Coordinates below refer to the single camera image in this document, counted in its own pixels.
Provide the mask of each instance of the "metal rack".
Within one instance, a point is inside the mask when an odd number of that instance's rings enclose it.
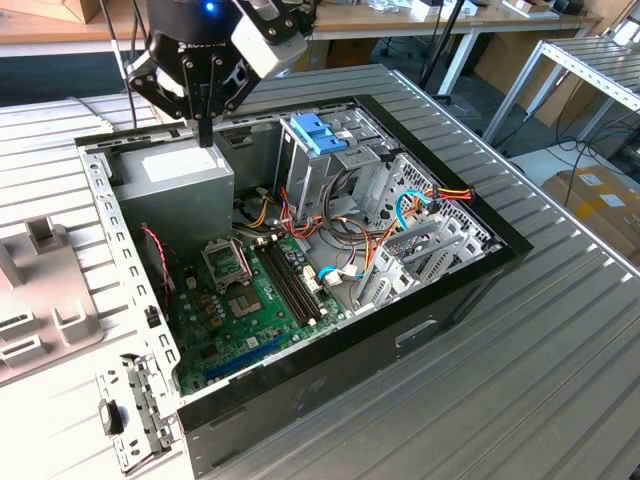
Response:
[[[609,97],[582,130],[579,140],[586,138],[614,102],[633,111],[640,108],[640,52],[601,37],[540,41],[487,127],[483,136],[487,143],[499,132],[542,57],[552,60],[556,66],[527,108],[529,113],[544,101],[564,69]]]
[[[629,421],[640,409],[637,271],[381,66],[270,80],[242,111],[355,93],[374,95],[535,250],[461,325],[209,478],[627,478],[640,459],[640,428]],[[126,97],[89,102],[131,128]],[[136,104],[142,125],[156,123]],[[0,109],[0,126],[0,235],[37,214],[64,224],[106,331],[96,348],[0,390],[3,472],[120,478],[93,376],[141,340],[72,142],[99,121],[62,101]],[[135,478],[187,479],[186,457],[174,448]]]

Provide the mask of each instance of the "table leg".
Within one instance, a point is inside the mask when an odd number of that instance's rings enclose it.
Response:
[[[513,105],[520,97],[520,94],[524,90],[524,87],[527,85],[527,80],[529,80],[529,77],[531,77],[531,74],[540,61],[540,57],[542,56],[542,45],[543,41],[541,40],[538,42],[536,48],[531,53],[529,60],[527,60],[527,63],[525,63],[524,68],[518,75],[518,78],[516,78],[516,81],[513,83],[511,90],[509,90],[507,96],[504,97],[502,105],[500,105],[500,108],[498,108],[498,111],[494,115],[491,123],[482,136],[485,142],[491,144],[493,138],[500,131],[500,127],[502,127],[502,124],[506,120],[507,115],[509,115],[509,112],[513,108]]]
[[[609,111],[609,109],[614,103],[615,103],[615,100],[613,98],[607,98],[607,101],[604,102],[602,107],[600,107],[600,110],[598,110],[597,113],[593,116],[593,118],[589,120],[589,123],[587,123],[587,125],[578,135],[579,141],[582,142],[585,138],[587,138],[587,136],[591,133],[591,130],[593,130],[595,126],[600,122],[600,120],[602,120],[602,117],[605,116],[605,114]]]
[[[473,46],[476,44],[476,40],[478,40],[478,35],[480,35],[480,33],[476,30],[472,30],[463,35],[458,50],[453,57],[453,61],[451,65],[449,65],[447,75],[444,77],[442,85],[440,85],[438,95],[451,95],[453,87],[458,81],[458,77],[460,77],[460,72],[462,72],[462,68],[464,64],[467,63],[471,50],[473,50]]]
[[[589,35],[591,30],[593,30],[593,24],[585,25],[576,32],[576,35],[574,38],[584,38],[587,35]],[[542,87],[540,87],[540,90],[538,91],[534,99],[531,101],[529,106],[527,107],[527,113],[533,112],[536,109],[536,107],[540,105],[540,102],[544,101],[544,99],[547,98],[547,94],[556,84],[563,70],[564,68],[557,64],[556,66],[553,67],[553,70],[551,70],[551,73],[549,74],[545,82],[542,84]]]

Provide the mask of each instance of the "red wire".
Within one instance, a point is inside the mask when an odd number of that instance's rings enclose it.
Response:
[[[145,232],[147,235],[151,237],[151,239],[155,242],[156,247],[158,247],[158,252],[160,253],[160,260],[162,260],[162,273],[164,280],[164,300],[167,305],[167,310],[169,309],[169,270],[167,269],[167,258],[164,256],[164,248],[162,248],[162,242],[158,239],[155,233],[153,233],[149,228],[145,226],[141,226],[140,229]]]

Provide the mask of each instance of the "blue plastic clip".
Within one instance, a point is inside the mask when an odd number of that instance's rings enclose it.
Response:
[[[291,117],[291,126],[307,142],[317,154],[339,152],[349,146],[331,131],[331,127],[324,123],[315,113],[304,113]]]

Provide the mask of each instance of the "robotic arm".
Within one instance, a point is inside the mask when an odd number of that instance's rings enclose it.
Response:
[[[211,146],[213,124],[304,53],[315,21],[310,1],[152,0],[146,51],[127,68],[127,81],[169,116],[185,118],[201,147]]]

